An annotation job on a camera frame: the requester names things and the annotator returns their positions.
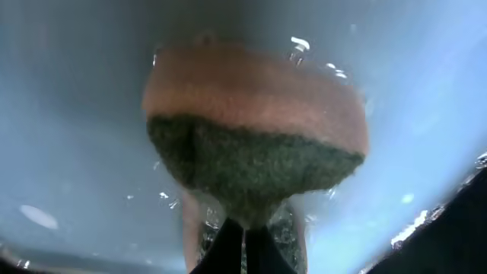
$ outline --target green scouring pad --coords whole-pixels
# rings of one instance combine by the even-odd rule
[[[143,107],[174,178],[245,228],[294,194],[340,183],[368,152],[351,89],[238,46],[161,51]]]

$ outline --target white surface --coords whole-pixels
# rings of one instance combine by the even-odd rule
[[[153,45],[208,28],[282,55],[303,38],[364,98],[365,164],[334,191],[297,197],[311,216],[310,274],[357,273],[487,146],[487,2],[244,3],[0,0],[0,235],[183,273],[177,190],[140,99]],[[59,229],[27,220],[22,205]]]

